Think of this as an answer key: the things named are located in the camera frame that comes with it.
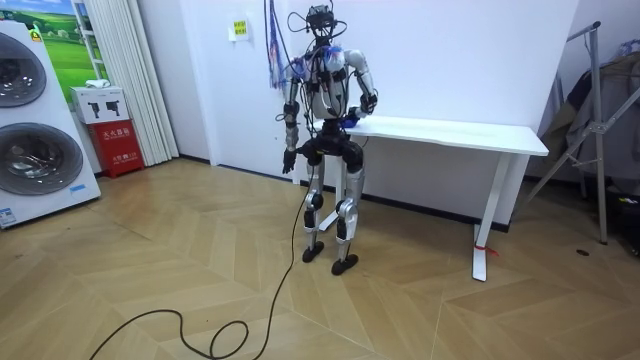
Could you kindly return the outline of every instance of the dryer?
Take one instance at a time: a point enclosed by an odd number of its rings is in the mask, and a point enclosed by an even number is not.
[[[39,34],[0,21],[0,227],[100,196]]]

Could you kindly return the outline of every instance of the red fire extinguisher box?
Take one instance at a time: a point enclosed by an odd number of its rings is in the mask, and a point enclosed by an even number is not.
[[[105,175],[115,178],[120,174],[144,169],[140,146],[133,132],[131,120],[87,126]]]

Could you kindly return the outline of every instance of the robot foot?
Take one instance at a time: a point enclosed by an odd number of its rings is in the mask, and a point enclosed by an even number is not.
[[[323,249],[324,249],[324,243],[322,241],[316,241],[316,245],[313,247],[313,250],[307,248],[304,251],[304,254],[302,254],[302,262],[307,264],[312,262],[313,259],[315,259],[316,256],[320,254]]]
[[[344,261],[336,260],[331,267],[331,273],[335,276],[342,275],[358,263],[358,255],[349,254]]]

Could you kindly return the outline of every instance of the table leg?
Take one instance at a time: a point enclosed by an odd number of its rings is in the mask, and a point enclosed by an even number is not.
[[[336,205],[338,205],[338,203],[344,199],[344,187],[345,187],[345,180],[347,177],[347,165],[344,163],[344,161],[342,161],[341,157],[335,157],[334,159],[336,160],[338,168],[340,169],[338,171],[338,175],[336,176]],[[335,211],[335,206],[334,206],[329,216],[327,216],[327,218],[320,223],[320,226],[319,226],[320,231],[327,231],[329,226],[331,226],[331,224],[333,224],[337,219],[338,219],[338,213]]]
[[[487,251],[485,248],[510,161],[510,153],[500,154],[496,174],[493,177],[493,184],[491,185],[491,192],[487,200],[487,206],[482,216],[482,223],[479,226],[474,225],[473,278],[476,280],[487,281]]]

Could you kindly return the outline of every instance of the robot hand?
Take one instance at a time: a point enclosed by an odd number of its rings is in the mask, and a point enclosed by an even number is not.
[[[347,115],[342,119],[342,126],[345,129],[350,129],[356,126],[358,120],[360,120],[360,117],[358,117],[358,107],[353,106],[349,109]]]
[[[289,151],[289,149],[284,151],[284,159],[282,160],[284,164],[282,167],[283,174],[288,174],[293,170],[293,166],[296,163],[296,155],[295,151]]]

